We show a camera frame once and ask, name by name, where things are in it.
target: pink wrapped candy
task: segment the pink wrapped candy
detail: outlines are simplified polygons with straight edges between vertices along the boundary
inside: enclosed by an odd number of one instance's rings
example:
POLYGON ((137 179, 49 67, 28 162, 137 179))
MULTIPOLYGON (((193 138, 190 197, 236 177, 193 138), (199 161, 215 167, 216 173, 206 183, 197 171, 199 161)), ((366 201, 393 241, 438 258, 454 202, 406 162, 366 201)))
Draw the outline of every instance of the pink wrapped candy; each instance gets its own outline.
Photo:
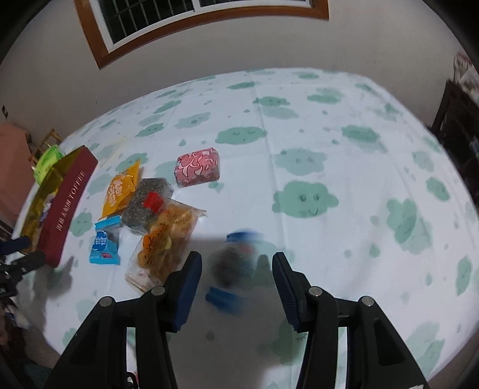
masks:
POLYGON ((219 180, 219 154, 214 148, 183 154, 176 161, 176 182, 179 187, 219 180))

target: window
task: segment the window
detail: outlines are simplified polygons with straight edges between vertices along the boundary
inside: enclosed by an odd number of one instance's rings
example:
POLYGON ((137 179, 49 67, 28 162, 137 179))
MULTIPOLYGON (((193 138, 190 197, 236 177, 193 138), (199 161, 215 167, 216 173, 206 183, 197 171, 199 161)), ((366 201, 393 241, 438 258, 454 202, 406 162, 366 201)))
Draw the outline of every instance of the window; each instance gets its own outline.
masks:
POLYGON ((328 0, 75 0, 98 67, 174 32, 219 20, 264 16, 329 19, 328 0))

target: table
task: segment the table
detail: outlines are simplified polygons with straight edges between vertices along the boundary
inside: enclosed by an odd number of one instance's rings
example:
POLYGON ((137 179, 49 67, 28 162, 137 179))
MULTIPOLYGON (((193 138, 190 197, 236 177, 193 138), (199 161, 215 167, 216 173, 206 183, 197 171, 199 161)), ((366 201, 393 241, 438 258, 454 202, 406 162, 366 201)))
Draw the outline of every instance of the table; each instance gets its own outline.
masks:
MULTIPOLYGON (((142 177, 167 178, 174 199, 208 212, 189 245, 203 256, 203 276, 188 322, 169 337, 180 388, 296 385, 306 336, 285 320, 270 270, 276 251, 336 297, 373 296, 427 378, 477 328, 479 230, 469 194, 435 138, 366 77, 319 69, 204 77, 117 107, 61 146, 83 144, 99 163, 60 265, 19 284, 27 318, 60 353, 100 297, 138 296, 124 273, 139 236, 122 230, 119 266, 88 261, 107 185, 137 159, 142 177), (177 157, 208 147, 220 154, 220 180, 179 189, 177 157), (245 228, 261 234, 258 264, 244 312, 231 316, 205 301, 208 257, 227 233, 245 228)), ((134 369, 132 332, 128 339, 134 369)))

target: gray wall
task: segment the gray wall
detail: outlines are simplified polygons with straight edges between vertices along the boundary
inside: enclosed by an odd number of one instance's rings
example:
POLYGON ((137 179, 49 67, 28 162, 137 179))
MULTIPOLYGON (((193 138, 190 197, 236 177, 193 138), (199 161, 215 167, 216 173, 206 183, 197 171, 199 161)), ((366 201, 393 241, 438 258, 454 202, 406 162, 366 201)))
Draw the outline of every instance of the gray wall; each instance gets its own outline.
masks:
POLYGON ((267 67, 359 73, 430 124, 462 48, 422 0, 330 0, 331 20, 256 17, 195 27, 99 70, 73 0, 52 0, 0 65, 0 106, 38 141, 66 136, 145 93, 211 74, 267 67))

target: metal bolt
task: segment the metal bolt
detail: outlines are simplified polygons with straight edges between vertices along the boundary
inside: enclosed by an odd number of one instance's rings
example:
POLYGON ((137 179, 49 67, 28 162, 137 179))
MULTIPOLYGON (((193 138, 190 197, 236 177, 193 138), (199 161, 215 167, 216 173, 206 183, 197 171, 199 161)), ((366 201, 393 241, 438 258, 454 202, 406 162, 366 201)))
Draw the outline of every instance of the metal bolt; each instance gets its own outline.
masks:
POLYGON ((162 286, 155 286, 152 290, 151 290, 151 294, 154 295, 154 296, 161 296, 163 293, 165 293, 166 290, 164 287, 162 286))
POLYGON ((113 299, 111 297, 102 297, 102 299, 100 300, 100 305, 102 307, 107 307, 109 305, 111 305, 111 303, 113 302, 113 299))
POLYGON ((370 307, 372 305, 374 305, 374 299, 372 297, 369 297, 369 296, 364 296, 362 299, 361 299, 361 302, 366 305, 367 307, 370 307))
POLYGON ((322 295, 323 290, 319 286, 312 286, 308 289, 308 293, 314 297, 319 297, 322 295))

